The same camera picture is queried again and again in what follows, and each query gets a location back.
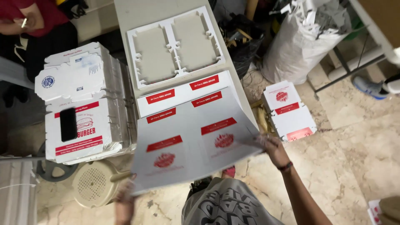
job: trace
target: blue circular logo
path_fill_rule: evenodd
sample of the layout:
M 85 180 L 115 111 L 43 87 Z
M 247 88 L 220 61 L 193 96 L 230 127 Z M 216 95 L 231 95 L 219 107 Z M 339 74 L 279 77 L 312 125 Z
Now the blue circular logo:
M 53 76 L 47 76 L 42 80 L 42 86 L 44 88 L 50 88 L 54 84 L 54 77 Z

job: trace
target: burger illustration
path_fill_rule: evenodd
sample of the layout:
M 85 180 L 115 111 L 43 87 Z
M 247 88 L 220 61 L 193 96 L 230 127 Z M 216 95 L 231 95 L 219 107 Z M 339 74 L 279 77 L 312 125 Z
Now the burger illustration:
M 155 161 L 154 166 L 158 168 L 166 168 L 170 166 L 175 159 L 175 154 L 162 153 Z
M 76 122 L 76 130 L 77 131 L 87 129 L 92 126 L 93 126 L 93 120 L 91 118 L 83 118 Z
M 288 93 L 287 92 L 278 92 L 278 94 L 276 94 L 276 100 L 277 101 L 286 102 L 287 99 L 288 99 Z
M 225 148 L 229 147 L 233 143 L 233 134 L 224 134 L 219 135 L 217 139 L 215 139 L 215 147 L 217 148 Z

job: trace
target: red shoe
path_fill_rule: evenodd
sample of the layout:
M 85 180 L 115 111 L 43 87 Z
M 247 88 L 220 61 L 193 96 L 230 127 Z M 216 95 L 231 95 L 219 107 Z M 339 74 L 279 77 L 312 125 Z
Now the red shoe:
M 234 178 L 235 172 L 236 172 L 235 166 L 231 166 L 222 171 L 222 176 L 224 176 L 224 174 L 226 174 L 227 176 Z

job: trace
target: blue sneaker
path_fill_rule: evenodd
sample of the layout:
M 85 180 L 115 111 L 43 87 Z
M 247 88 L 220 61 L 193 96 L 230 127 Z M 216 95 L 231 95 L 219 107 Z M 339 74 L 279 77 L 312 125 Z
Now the blue sneaker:
M 383 81 L 379 83 L 374 83 L 372 81 L 366 80 L 360 76 L 356 76 L 353 80 L 353 85 L 360 91 L 374 97 L 376 100 L 385 99 L 388 94 L 381 94 Z

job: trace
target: cigarette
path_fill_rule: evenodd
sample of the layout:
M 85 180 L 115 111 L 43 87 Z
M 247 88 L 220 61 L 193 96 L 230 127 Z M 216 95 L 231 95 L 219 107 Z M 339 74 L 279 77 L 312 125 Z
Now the cigarette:
M 27 18 L 24 19 L 24 22 L 22 23 L 21 28 L 24 28 L 24 27 L 25 27 L 25 24 L 26 24 L 26 21 L 27 21 L 27 20 L 28 20 Z

